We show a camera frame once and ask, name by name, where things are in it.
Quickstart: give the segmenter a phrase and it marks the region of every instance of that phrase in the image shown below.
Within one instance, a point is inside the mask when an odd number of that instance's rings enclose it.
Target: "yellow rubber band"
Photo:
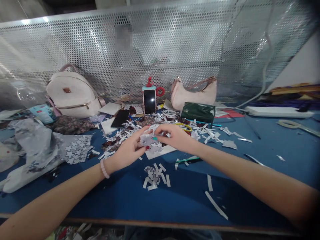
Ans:
[[[187,128],[190,129],[190,130],[184,129],[186,132],[192,132],[192,128],[191,128],[189,125],[187,125],[187,124],[184,124],[184,123],[175,123],[175,125],[185,126],[185,127],[187,127]]]

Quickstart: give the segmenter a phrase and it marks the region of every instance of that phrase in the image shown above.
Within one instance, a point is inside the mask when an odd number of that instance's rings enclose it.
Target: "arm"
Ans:
[[[141,128],[134,133],[113,156],[104,160],[108,175],[129,166],[145,152],[144,147],[138,148],[138,142],[140,135],[148,128]],[[42,194],[0,226],[1,239],[45,239],[104,178],[99,163]]]
[[[168,131],[171,137],[158,137],[160,142],[200,157],[292,223],[308,220],[315,209],[319,192],[314,188],[273,169],[199,143],[176,125],[162,124],[155,134],[162,131]]]

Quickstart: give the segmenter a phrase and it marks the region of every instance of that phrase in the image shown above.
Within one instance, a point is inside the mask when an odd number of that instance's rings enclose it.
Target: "green pouch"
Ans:
[[[181,112],[181,118],[196,119],[198,122],[213,123],[216,107],[208,104],[186,102]]]

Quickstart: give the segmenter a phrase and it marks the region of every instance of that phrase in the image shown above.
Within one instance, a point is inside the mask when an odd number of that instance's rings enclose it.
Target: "black smartphone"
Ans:
[[[157,112],[156,90],[143,91],[143,108],[144,114],[153,114]]]
[[[111,124],[112,128],[123,128],[123,123],[126,123],[128,120],[130,110],[120,110]]]

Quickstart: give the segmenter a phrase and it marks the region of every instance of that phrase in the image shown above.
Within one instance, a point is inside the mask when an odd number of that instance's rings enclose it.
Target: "hand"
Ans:
[[[150,134],[152,130],[146,131],[150,126],[145,126],[132,134],[119,147],[119,149],[110,158],[104,160],[107,173],[125,168],[131,165],[138,157],[142,156],[146,151],[146,147],[141,147],[139,144],[142,134]]]
[[[158,135],[164,131],[170,133],[170,138],[157,136],[159,142],[168,144],[182,152],[195,155],[195,150],[197,149],[196,146],[199,142],[190,137],[181,127],[172,124],[160,124],[160,126],[154,131],[154,134]]]

